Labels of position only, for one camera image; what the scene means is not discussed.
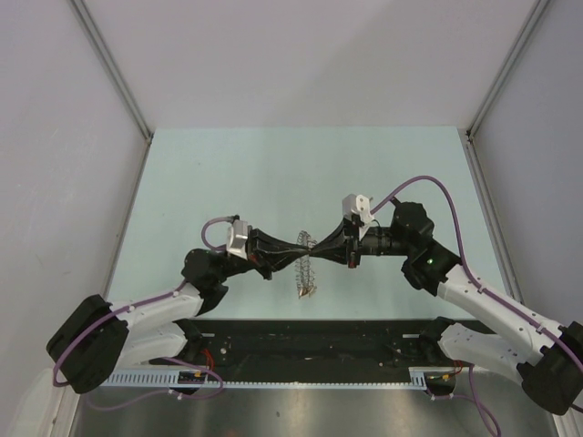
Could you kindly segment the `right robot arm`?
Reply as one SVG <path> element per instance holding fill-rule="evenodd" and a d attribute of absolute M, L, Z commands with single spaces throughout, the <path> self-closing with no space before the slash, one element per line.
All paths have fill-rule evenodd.
<path fill-rule="evenodd" d="M 394 202 L 390 226 L 362 220 L 367 208 L 348 209 L 338 228 L 311 250 L 350 269 L 364 256 L 402 256 L 401 271 L 416 290 L 456 305 L 489 328 L 479 334 L 446 319 L 420 342 L 431 365 L 447 359 L 476 364 L 517 383 L 543 410 L 564 415 L 582 392 L 582 325 L 564 325 L 490 289 L 461 256 L 433 237 L 435 224 L 422 204 Z"/>

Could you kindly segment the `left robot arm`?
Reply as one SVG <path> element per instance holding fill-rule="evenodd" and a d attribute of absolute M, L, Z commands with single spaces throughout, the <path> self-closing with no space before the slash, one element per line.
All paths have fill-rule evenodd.
<path fill-rule="evenodd" d="M 225 244 L 186 255 L 176 288 L 142 300 L 85 298 L 46 345 L 53 385 L 83 394 L 127 366 L 194 362 L 204 348 L 194 320 L 220 304 L 227 279 L 249 271 L 271 279 L 308 257 L 313 246 L 307 235 L 290 243 L 236 221 Z"/>

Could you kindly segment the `steel disc with key rings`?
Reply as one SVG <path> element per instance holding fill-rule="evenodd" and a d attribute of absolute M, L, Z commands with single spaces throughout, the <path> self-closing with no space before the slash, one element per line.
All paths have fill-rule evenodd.
<path fill-rule="evenodd" d="M 307 231 L 301 230 L 297 237 L 297 243 L 307 245 L 312 248 L 316 244 L 316 240 Z M 294 262 L 294 266 L 297 293 L 299 288 L 309 289 L 316 286 L 315 273 L 312 268 L 311 258 L 309 255 L 296 260 Z"/>

